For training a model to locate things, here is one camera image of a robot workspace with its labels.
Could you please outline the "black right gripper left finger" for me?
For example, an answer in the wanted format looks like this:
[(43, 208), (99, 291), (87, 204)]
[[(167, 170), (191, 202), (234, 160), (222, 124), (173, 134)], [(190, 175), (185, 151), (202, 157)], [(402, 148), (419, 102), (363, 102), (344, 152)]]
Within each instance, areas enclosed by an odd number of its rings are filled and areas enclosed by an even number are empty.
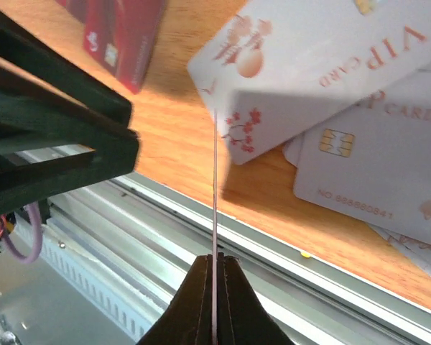
[[(130, 173), (139, 138), (131, 103), (0, 11), (0, 58), (41, 84), (0, 66), (0, 215), (28, 203)], [(6, 155), (80, 144), (86, 152), (14, 165)]]

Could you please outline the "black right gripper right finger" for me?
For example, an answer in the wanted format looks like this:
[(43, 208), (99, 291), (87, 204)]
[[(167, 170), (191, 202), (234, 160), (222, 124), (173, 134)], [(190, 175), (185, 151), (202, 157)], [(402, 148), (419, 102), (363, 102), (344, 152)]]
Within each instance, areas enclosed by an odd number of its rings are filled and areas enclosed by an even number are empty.
[(238, 260), (196, 257), (167, 310), (139, 345), (288, 345), (264, 310)]

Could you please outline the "dark red magstripe card front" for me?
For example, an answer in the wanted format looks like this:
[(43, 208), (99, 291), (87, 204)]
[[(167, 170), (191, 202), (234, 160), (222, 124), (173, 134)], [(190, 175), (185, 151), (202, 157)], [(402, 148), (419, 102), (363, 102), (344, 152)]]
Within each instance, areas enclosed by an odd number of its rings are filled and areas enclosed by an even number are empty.
[(217, 256), (218, 256), (218, 220), (217, 220), (217, 202), (218, 202), (218, 114), (214, 109), (214, 127), (213, 127), (213, 235), (212, 235), (212, 302), (211, 302), (211, 341), (212, 345), (218, 344), (218, 307), (217, 307)]

